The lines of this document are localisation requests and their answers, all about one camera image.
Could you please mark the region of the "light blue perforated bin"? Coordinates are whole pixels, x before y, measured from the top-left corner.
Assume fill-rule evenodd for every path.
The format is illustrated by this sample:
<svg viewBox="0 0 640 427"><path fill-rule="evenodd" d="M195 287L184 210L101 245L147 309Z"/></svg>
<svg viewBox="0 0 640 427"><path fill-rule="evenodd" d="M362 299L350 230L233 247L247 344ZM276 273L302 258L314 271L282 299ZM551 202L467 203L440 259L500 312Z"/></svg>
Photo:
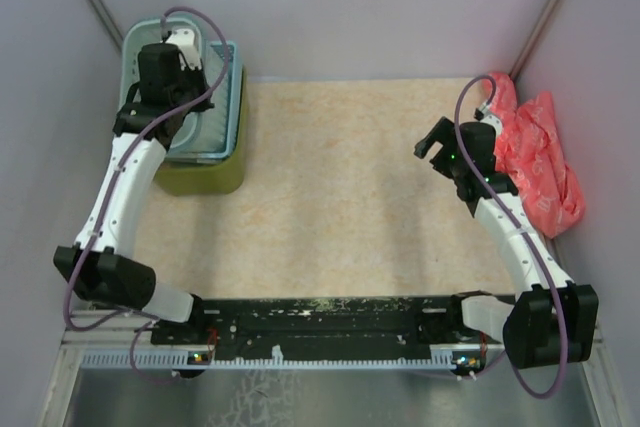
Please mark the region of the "light blue perforated bin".
<svg viewBox="0 0 640 427"><path fill-rule="evenodd" d="M243 62L237 45L227 42L229 67L226 78L214 91L213 107L191 112L173 139L167 159L176 162L216 164L226 160L236 146Z"/></svg>

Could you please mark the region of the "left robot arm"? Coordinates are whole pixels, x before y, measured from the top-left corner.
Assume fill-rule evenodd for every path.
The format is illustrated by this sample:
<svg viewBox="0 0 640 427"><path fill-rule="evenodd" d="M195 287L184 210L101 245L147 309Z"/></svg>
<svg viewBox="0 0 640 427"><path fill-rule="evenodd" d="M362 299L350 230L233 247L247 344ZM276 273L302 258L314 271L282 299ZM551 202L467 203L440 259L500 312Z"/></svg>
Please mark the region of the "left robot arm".
<svg viewBox="0 0 640 427"><path fill-rule="evenodd" d="M184 342L201 341L208 320L196 296L158 281L133 260L141 202L185 116L207 107L211 91L201 53L192 41L166 40L142 47L139 79L131 85L113 126L111 159L98 196L72 246L60 246L54 265L72 297L138 311L171 322Z"/></svg>

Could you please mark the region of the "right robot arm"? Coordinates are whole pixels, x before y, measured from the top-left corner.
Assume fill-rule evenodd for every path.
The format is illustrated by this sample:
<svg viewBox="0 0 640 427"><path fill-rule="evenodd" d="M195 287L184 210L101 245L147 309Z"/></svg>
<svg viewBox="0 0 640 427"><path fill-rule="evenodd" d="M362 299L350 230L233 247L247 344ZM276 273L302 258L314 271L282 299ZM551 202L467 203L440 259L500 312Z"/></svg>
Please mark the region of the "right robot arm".
<svg viewBox="0 0 640 427"><path fill-rule="evenodd" d="M495 120L456 126L440 118L415 146L425 158L435 144L434 170L453 181L458 198L496 243L515 288L509 304L482 291L455 294L448 334L461 343L480 332L502 343L518 369L554 365L566 348L570 363L591 356L599 299L578 285L548 252L529 221L511 178L497 171Z"/></svg>

